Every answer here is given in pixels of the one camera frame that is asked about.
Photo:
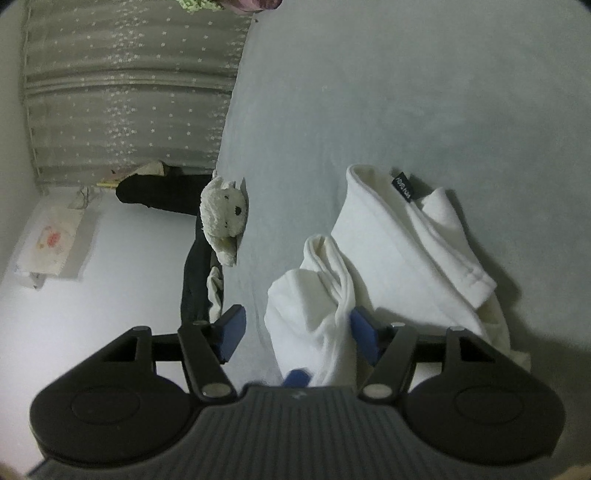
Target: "black pants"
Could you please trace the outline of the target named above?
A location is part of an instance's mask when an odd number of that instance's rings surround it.
[[[196,217],[195,241],[184,266],[181,322],[209,320],[207,299],[212,247],[207,243],[199,215],[201,192],[211,181],[209,175],[132,175],[117,187],[123,203],[142,203],[147,207],[185,213]]]

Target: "white wall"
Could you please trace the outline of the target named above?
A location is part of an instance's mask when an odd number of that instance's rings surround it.
[[[80,225],[70,254],[77,261],[66,266],[74,276],[83,264],[77,280],[47,280],[35,291],[15,284],[11,274],[4,278],[0,460],[22,472],[41,460],[28,409],[52,380],[130,327],[149,325],[155,334],[177,330],[194,227],[189,215],[124,205],[107,193],[90,204]],[[158,373],[169,376],[161,368]]]
[[[20,101],[23,1],[0,17],[0,272],[39,198]]]

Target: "pink fabric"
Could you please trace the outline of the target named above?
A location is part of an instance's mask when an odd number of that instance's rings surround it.
[[[220,2],[227,8],[239,15],[247,15],[263,10],[274,10],[281,5],[282,0],[226,0]]]

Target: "stuffed toy face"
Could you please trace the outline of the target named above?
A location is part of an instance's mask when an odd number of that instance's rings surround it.
[[[203,233],[222,265],[236,263],[236,236],[246,226],[246,199],[236,183],[223,184],[215,177],[201,193],[199,211]]]
[[[236,188],[219,190],[215,195],[215,209],[219,217],[211,225],[210,234],[214,236],[237,236],[246,226],[246,200]]]

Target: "bed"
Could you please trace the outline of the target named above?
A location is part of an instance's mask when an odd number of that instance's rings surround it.
[[[226,367],[276,384],[267,290],[329,234],[355,163],[443,186],[513,345],[561,395],[565,463],[591,460],[591,14],[576,0],[292,0],[257,15],[218,170],[249,219],[225,306],[246,336]]]

